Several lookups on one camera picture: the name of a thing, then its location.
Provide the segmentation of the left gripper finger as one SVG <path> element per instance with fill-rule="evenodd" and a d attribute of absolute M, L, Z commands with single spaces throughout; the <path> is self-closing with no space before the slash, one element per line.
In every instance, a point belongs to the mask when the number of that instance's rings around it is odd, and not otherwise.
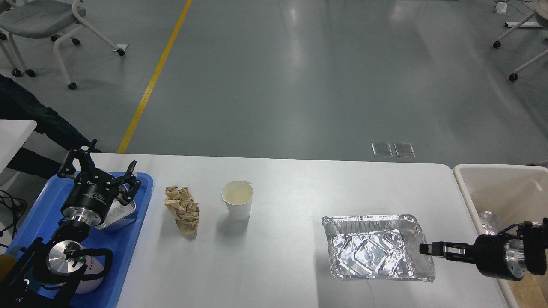
<path fill-rule="evenodd" d="M 57 177 L 74 179 L 76 184 L 107 184 L 107 173 L 96 168 L 91 153 L 98 141 L 93 139 L 88 146 L 72 148 L 57 171 Z"/>
<path fill-rule="evenodd" d="M 114 197 L 123 206 L 134 201 L 135 195 L 141 187 L 141 181 L 134 174 L 136 165 L 137 161 L 132 161 L 122 176 L 112 178 L 109 181 L 109 188 L 116 189 L 116 193 L 113 193 Z"/>

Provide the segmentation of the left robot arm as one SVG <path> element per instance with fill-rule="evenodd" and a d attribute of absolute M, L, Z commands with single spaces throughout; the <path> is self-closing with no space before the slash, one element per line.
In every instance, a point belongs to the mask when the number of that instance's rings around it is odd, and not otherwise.
<path fill-rule="evenodd" d="M 86 248 L 93 227 L 103 224 L 114 201 L 129 205 L 141 187 L 134 174 L 136 161 L 115 177 L 98 169 L 87 147 L 69 150 L 57 176 L 72 178 L 74 187 L 61 207 L 63 219 L 47 243 L 41 237 L 23 254 L 1 281 L 4 308 L 68 308 L 80 283 L 100 282 L 112 269 L 113 251 Z"/>

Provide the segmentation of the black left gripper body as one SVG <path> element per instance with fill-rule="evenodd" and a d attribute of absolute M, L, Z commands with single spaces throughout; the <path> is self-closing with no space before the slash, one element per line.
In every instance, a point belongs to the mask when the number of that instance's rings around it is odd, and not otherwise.
<path fill-rule="evenodd" d="M 61 214 L 89 226 L 104 223 L 118 195 L 114 182 L 114 178 L 74 178 L 74 187 L 61 207 Z"/>

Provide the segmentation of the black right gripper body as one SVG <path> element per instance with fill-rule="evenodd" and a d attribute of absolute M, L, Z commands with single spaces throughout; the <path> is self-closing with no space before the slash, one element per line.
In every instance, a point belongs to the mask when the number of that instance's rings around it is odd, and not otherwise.
<path fill-rule="evenodd" d="M 506 235 L 480 235 L 473 244 L 473 260 L 478 271 L 487 277 L 519 282 L 526 273 L 518 253 L 520 240 Z"/>

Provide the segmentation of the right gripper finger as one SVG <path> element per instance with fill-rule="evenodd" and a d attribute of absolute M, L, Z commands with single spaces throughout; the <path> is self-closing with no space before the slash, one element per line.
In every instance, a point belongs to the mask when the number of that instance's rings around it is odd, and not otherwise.
<path fill-rule="evenodd" d="M 467 243 L 455 242 L 421 243 L 419 245 L 419 252 L 433 257 L 441 257 L 448 261 L 475 263 L 474 258 L 468 253 L 471 247 L 472 245 Z"/>

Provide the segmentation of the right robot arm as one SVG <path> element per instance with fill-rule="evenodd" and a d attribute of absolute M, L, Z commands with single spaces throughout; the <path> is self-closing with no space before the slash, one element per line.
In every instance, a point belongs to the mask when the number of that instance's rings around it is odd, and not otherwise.
<path fill-rule="evenodd" d="M 542 222 L 512 224 L 497 234 L 479 235 L 473 244 L 421 243 L 419 252 L 474 264 L 487 277 L 519 282 L 527 272 L 546 275 L 547 237 L 547 218 L 543 218 Z"/>

